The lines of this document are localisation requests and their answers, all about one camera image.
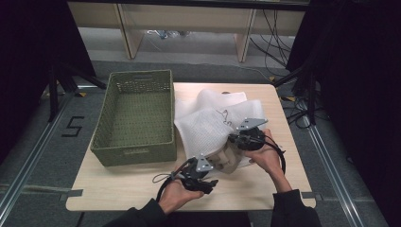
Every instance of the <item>black strap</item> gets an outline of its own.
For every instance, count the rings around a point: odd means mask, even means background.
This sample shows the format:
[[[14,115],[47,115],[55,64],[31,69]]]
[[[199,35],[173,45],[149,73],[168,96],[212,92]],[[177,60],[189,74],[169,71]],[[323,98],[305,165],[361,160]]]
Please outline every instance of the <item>black strap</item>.
[[[171,177],[168,177],[168,178],[163,182],[163,184],[160,186],[159,192],[157,193],[157,198],[156,198],[156,201],[157,201],[157,202],[160,201],[160,198],[162,197],[163,191],[164,191],[165,188],[168,186],[168,184],[169,184],[170,182],[172,182],[172,181],[173,181],[172,178],[171,178]]]
[[[270,137],[268,137],[268,138],[273,142],[273,144],[271,144],[267,141],[263,141],[261,139],[251,137],[251,139],[254,140],[254,142],[264,143],[266,145],[269,145],[277,152],[278,157],[280,158],[280,161],[281,161],[281,169],[283,170],[284,174],[286,174],[286,159],[284,158],[284,152],[279,148],[279,146],[274,142],[273,139],[271,139]]]

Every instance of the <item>gray floor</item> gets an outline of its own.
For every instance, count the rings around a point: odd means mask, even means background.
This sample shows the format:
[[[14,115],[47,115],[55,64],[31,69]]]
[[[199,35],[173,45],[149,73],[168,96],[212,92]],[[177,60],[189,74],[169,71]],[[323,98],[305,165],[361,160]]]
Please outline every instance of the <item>gray floor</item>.
[[[250,44],[247,61],[238,63],[234,38],[231,34],[192,32],[186,37],[176,36],[161,40],[155,34],[146,34],[134,60],[127,60],[121,34],[111,29],[80,29],[94,68],[101,80],[107,81],[111,71],[131,69],[154,69],[170,67],[179,80],[203,81],[221,79],[233,82],[268,83],[271,74],[264,69],[265,57]],[[253,36],[257,44],[266,45],[260,36]],[[293,39],[283,37],[291,46]],[[281,65],[267,59],[274,73],[285,74]],[[199,77],[201,70],[204,78]],[[278,93],[290,95],[292,83],[280,87]],[[65,209],[65,192],[71,188],[78,173],[80,162],[94,131],[104,91],[86,90],[86,97],[73,97],[65,108],[61,121],[52,135],[42,158],[34,169],[22,195],[15,203],[4,226],[76,226],[81,213]],[[283,107],[293,107],[293,102],[283,101]],[[37,112],[20,142],[0,166],[0,189],[2,196],[17,176],[27,155],[41,135],[48,117],[48,96],[44,96]],[[73,133],[66,129],[73,116],[84,116],[75,122],[82,126],[76,138],[62,137]],[[346,150],[329,121],[317,119],[317,128],[336,164],[345,188],[350,193],[365,226],[387,226],[369,190],[360,179],[352,164],[346,161]],[[316,211],[323,226],[349,226],[344,210],[323,163],[310,138],[308,130],[290,125],[300,152],[305,171],[313,192],[318,195]],[[80,226],[101,226],[117,217],[121,212],[85,213]],[[270,226],[271,211],[251,211],[254,227]]]

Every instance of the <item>white tissue paper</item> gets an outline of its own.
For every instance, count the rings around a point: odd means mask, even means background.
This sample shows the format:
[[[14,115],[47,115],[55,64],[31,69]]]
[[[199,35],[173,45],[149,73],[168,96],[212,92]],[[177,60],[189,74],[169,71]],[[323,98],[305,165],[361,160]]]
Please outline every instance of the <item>white tissue paper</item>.
[[[202,90],[190,101],[175,101],[174,123],[183,139],[187,158],[220,152],[230,133],[246,118],[265,118],[259,100],[247,100],[244,93],[220,94]],[[240,166],[248,163],[243,158]]]

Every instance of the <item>black cable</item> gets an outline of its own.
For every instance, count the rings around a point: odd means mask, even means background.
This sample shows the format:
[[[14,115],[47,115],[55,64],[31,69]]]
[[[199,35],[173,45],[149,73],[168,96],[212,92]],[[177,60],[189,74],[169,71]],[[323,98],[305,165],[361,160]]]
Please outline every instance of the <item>black cable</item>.
[[[275,20],[274,20],[274,28],[271,28],[271,25],[270,25],[268,16],[266,15],[264,9],[263,9],[263,15],[265,16],[266,22],[268,23],[269,30],[270,30],[270,32],[271,32],[271,37],[274,37],[274,40],[276,41],[276,43],[278,44],[278,46],[280,46],[280,43],[279,43],[279,41],[278,41],[278,39],[277,39],[277,37],[276,37],[276,36],[278,36],[278,35],[277,35],[277,31],[276,31],[276,30],[277,30],[277,18],[276,18],[276,14],[274,13],[274,19],[275,19]],[[280,56],[281,56],[282,60],[284,61],[283,52],[282,52],[280,49],[281,49],[281,47],[279,48],[279,53],[280,53]]]
[[[269,57],[271,57],[272,59],[274,59],[275,61],[277,61],[281,65],[283,65],[283,67],[286,67],[286,65],[283,62],[281,62],[276,57],[272,56],[271,53],[267,52],[266,50],[262,49],[262,47],[260,47],[258,44],[256,44],[252,38],[250,38],[250,40],[260,51],[262,51],[263,53],[265,53],[266,55],[268,55]]]
[[[262,40],[263,41],[265,41],[266,43],[269,43],[269,41],[267,41],[262,35],[260,35],[260,38],[262,38]],[[275,45],[275,44],[270,44],[272,47],[275,47],[275,48],[280,48],[279,46],[277,46],[277,45]],[[287,51],[287,52],[291,52],[291,50],[288,50],[288,49],[285,49],[285,48],[282,48],[283,50],[285,50],[285,51]]]
[[[271,72],[271,70],[269,69],[268,65],[266,64],[266,58],[267,58],[267,55],[265,55],[265,67],[266,67],[266,69],[269,71],[269,73],[271,73],[271,74],[274,75],[275,77],[281,77],[281,78],[283,78],[283,77],[286,76],[286,75],[279,75],[279,74],[276,74],[276,73]]]
[[[281,58],[283,58],[283,56],[284,56],[286,61],[288,61],[288,58],[287,58],[286,54],[284,53],[283,48],[281,47],[280,42],[279,42],[280,37],[278,36],[277,16],[278,16],[278,12],[277,12],[277,10],[275,10],[274,11],[274,27],[273,27],[273,31],[275,32],[275,40],[277,42],[277,45],[279,46],[279,52],[280,52],[280,55],[282,56]]]
[[[275,17],[275,21],[277,21],[277,17],[278,17],[278,11],[277,10],[275,10],[275,15],[276,15],[276,17]],[[287,46],[286,44],[284,44],[284,42],[281,40],[281,38],[280,38],[280,36],[278,36],[277,35],[277,38],[278,38],[278,40],[281,42],[281,44],[283,44],[286,48],[288,48],[289,50],[291,50],[291,47],[289,47],[289,46]]]
[[[80,224],[82,223],[84,216],[85,216],[85,212],[80,213],[76,227],[80,227]]]
[[[268,138],[272,141],[272,143],[274,145],[267,142],[266,140],[261,140],[261,139],[253,138],[253,137],[251,137],[250,139],[252,142],[262,143],[262,144],[272,147],[277,152],[278,157],[280,158],[280,162],[281,162],[281,169],[283,170],[284,174],[286,174],[286,159],[284,158],[284,152],[279,148],[279,146],[274,142],[274,140],[272,138],[270,138],[270,137],[268,137]]]

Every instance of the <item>hand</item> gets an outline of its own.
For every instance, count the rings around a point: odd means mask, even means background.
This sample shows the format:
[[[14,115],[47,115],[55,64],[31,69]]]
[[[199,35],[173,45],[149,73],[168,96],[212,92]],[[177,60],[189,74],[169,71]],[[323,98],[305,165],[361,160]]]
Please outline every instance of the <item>hand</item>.
[[[187,202],[199,199],[204,195],[201,191],[188,191],[183,187],[181,180],[177,179],[168,184],[160,198],[159,205],[166,215],[180,209]]]
[[[268,136],[265,138],[266,142],[274,144],[270,140],[270,138],[272,138],[270,130],[265,129],[263,132]],[[251,163],[257,163],[269,174],[276,171],[282,171],[280,166],[280,158],[274,148],[269,145],[264,145],[259,150],[246,150],[244,154],[246,157],[251,158]]]
[[[274,144],[270,138],[272,139],[271,132],[268,129],[263,130],[266,137],[266,142],[270,144]],[[277,189],[277,192],[288,192],[292,190],[289,182],[284,175],[283,170],[280,166],[280,157],[277,154],[277,151],[274,150],[269,145],[264,145],[261,149],[250,151],[245,151],[245,156],[251,158],[251,163],[257,163],[261,168],[265,169],[267,173],[269,173],[271,179],[274,182],[274,185]]]

